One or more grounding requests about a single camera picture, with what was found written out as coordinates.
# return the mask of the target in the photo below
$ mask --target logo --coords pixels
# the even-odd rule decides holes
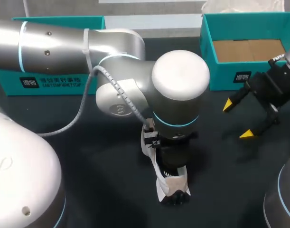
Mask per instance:
[[[251,71],[236,72],[235,77],[234,77],[234,83],[247,82],[250,76],[251,76]]]
[[[110,107],[110,112],[114,115],[125,116],[131,114],[131,109],[124,104],[115,104]]]
[[[20,77],[19,79],[25,89],[39,88],[39,84],[34,77]]]
[[[0,161],[0,173],[2,171],[8,170],[13,164],[11,157],[5,157]]]

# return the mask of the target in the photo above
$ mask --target end effector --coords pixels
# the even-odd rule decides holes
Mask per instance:
[[[287,63],[283,66],[276,65],[282,57]],[[231,111],[243,98],[252,93],[267,113],[267,117],[258,126],[247,130],[240,138],[248,138],[263,134],[274,124],[279,124],[279,108],[290,100],[290,51],[268,61],[270,70],[265,73],[257,72],[248,79],[244,86],[230,96],[223,109]]]

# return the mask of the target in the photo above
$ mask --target box label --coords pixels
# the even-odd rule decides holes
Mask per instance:
[[[80,77],[41,77],[39,80],[43,88],[84,86]]]
[[[36,89],[36,88],[39,88],[39,84],[37,83],[37,80],[34,77],[20,77],[19,79],[20,79],[20,81],[22,83],[22,86],[25,89]]]
[[[236,72],[234,83],[245,83],[251,76],[251,71]]]

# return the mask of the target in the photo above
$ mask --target cardboard box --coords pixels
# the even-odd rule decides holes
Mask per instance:
[[[14,18],[34,23],[77,29],[105,29],[103,16]],[[44,75],[0,70],[0,84],[6,95],[82,95],[88,75]],[[95,94],[96,79],[88,94]]]
[[[268,60],[290,50],[290,12],[205,14],[200,47],[210,90],[237,90],[270,69]]]

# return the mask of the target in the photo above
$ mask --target white sneaker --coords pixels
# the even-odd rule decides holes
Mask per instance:
[[[170,204],[182,204],[189,201],[190,191],[187,185],[187,169],[186,166],[177,168],[176,176],[173,176],[167,173],[164,170],[161,170],[157,164],[156,159],[156,149],[151,145],[146,145],[144,140],[144,129],[143,126],[141,131],[141,149],[143,153],[150,157],[156,176],[156,188],[158,192],[158,198],[161,203],[170,203]]]

